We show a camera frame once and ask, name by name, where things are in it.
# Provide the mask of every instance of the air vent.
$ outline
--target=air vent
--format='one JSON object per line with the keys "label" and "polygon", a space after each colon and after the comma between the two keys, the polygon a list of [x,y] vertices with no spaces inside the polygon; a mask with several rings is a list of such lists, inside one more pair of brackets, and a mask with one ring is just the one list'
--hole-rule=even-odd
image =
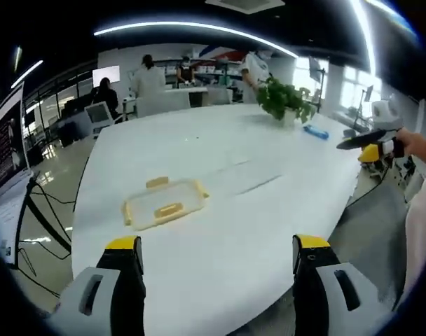
{"label": "air vent", "polygon": [[254,14],[269,8],[284,6],[282,0],[205,0],[205,3],[244,14]]}

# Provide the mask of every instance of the green leaves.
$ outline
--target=green leaves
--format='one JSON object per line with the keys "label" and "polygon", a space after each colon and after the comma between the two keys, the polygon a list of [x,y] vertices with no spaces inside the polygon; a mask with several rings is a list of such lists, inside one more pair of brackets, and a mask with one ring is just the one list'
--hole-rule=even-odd
{"label": "green leaves", "polygon": [[303,100],[303,93],[297,91],[293,85],[281,84],[278,79],[270,77],[266,86],[259,88],[256,99],[263,110],[277,120],[283,119],[285,112],[291,110],[296,114],[296,118],[306,123],[308,116],[312,118],[314,111],[312,106]]}

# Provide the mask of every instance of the person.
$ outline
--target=person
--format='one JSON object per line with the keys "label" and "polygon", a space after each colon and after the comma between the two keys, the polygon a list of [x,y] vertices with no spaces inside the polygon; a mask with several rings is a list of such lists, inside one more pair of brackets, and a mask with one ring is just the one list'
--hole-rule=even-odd
{"label": "person", "polygon": [[194,82],[194,68],[191,66],[188,56],[184,56],[182,63],[177,67],[177,86],[194,84]]}
{"label": "person", "polygon": [[245,104],[256,104],[256,94],[262,82],[270,77],[269,66],[266,63],[272,55],[271,51],[259,50],[249,52],[242,61],[241,75],[244,84],[242,101]]}
{"label": "person", "polygon": [[117,119],[120,115],[116,112],[118,107],[118,96],[115,90],[111,89],[110,80],[104,77],[99,83],[99,89],[96,92],[95,98],[93,98],[93,104],[106,102],[107,108],[112,116],[112,119]]}
{"label": "person", "polygon": [[[426,163],[426,138],[407,129],[397,133],[405,155],[414,155]],[[412,289],[426,263],[426,179],[411,200],[406,216],[406,280],[404,295]]]}
{"label": "person", "polygon": [[142,59],[142,68],[135,76],[135,87],[133,90],[137,97],[155,94],[165,89],[165,73],[154,65],[152,56],[145,55]]}

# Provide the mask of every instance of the human hand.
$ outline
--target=human hand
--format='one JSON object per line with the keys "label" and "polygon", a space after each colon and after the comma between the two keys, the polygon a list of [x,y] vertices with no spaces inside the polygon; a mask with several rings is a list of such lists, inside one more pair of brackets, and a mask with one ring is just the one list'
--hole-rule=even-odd
{"label": "human hand", "polygon": [[424,140],[419,133],[413,133],[406,128],[397,132],[397,139],[403,143],[405,156],[419,154]]}

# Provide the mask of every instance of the blue object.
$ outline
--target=blue object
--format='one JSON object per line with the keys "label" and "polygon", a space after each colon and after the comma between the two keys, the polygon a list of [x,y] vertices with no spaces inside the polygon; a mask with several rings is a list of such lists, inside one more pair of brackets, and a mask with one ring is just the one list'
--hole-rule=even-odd
{"label": "blue object", "polygon": [[305,130],[305,132],[311,135],[314,135],[315,137],[321,138],[323,140],[327,140],[330,136],[330,134],[327,131],[322,131],[312,125],[303,126],[303,129]]}

